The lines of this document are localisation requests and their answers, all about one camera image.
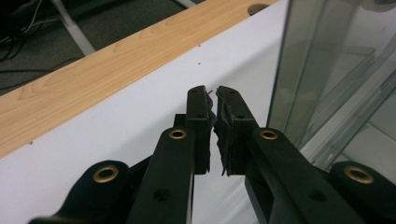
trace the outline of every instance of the wooden edge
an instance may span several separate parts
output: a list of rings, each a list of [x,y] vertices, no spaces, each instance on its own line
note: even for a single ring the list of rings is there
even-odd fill
[[[207,0],[1,96],[0,158],[275,1]]]

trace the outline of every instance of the white panel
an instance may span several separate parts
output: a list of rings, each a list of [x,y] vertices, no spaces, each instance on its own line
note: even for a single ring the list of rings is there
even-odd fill
[[[264,125],[285,13],[286,1],[266,8],[0,160],[0,223],[55,213],[99,161],[134,165],[145,159],[175,113],[185,112],[192,87],[238,89]],[[195,181],[193,223],[257,223],[243,178],[220,176],[213,136],[211,173]]]

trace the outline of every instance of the small hole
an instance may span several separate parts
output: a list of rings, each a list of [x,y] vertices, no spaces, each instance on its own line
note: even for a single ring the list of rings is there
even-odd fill
[[[322,192],[319,190],[313,190],[312,192],[309,193],[309,198],[316,201],[316,202],[326,202],[326,195],[324,195]]]
[[[269,131],[269,130],[261,131],[260,135],[262,136],[262,138],[267,139],[267,140],[275,140],[275,139],[277,139],[277,133],[274,133],[274,132]]]
[[[361,171],[352,170],[350,173],[358,178],[367,178],[367,175],[365,173],[362,173]]]
[[[186,131],[181,130],[181,129],[172,130],[169,133],[169,137],[171,137],[173,139],[182,139],[182,138],[184,138],[186,136],[187,136]]]
[[[104,184],[112,181],[114,178],[117,177],[118,174],[119,174],[119,169],[117,169],[116,166],[107,165],[95,172],[95,174],[93,175],[93,180],[96,183]]]
[[[251,5],[250,7],[247,8],[247,13],[250,16],[253,16],[254,14],[260,12],[263,9],[265,9],[266,7],[268,7],[268,5],[265,5],[265,4],[254,4],[254,5]]]
[[[169,189],[157,189],[153,194],[153,198],[158,202],[165,202],[171,197],[171,191]]]
[[[370,173],[357,166],[347,166],[344,169],[344,173],[350,179],[362,184],[371,184],[374,182],[374,178]]]
[[[102,178],[106,178],[113,174],[114,174],[114,171],[112,171],[112,170],[103,170],[102,172],[99,173],[99,176]]]
[[[183,136],[183,132],[173,132],[172,135],[174,137],[181,137],[181,136]]]

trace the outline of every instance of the brass insert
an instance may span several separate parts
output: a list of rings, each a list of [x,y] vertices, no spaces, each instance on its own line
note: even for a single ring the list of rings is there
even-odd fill
[[[112,181],[114,178],[117,177],[118,174],[119,169],[117,169],[117,167],[115,167],[114,165],[107,165],[95,172],[95,174],[93,175],[93,180],[96,183],[104,184]]]
[[[270,131],[270,130],[260,131],[260,136],[263,139],[267,139],[267,140],[275,140],[278,138],[277,133],[274,133],[273,131]]]
[[[347,166],[344,169],[344,173],[346,173],[347,177],[362,184],[371,184],[374,182],[372,175],[357,166]]]
[[[186,131],[182,129],[174,129],[169,133],[169,137],[173,139],[182,139],[187,136]]]

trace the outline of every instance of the gray floor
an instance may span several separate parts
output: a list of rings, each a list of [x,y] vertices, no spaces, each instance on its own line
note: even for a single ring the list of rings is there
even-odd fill
[[[104,48],[185,9],[173,0],[69,0],[64,1],[64,4],[96,49]],[[46,21],[58,18],[54,8],[48,11]],[[0,48],[0,57],[7,50],[7,46]],[[19,70],[56,70],[82,57],[61,21],[46,22],[26,40],[14,59],[0,62],[0,95],[48,73]]]

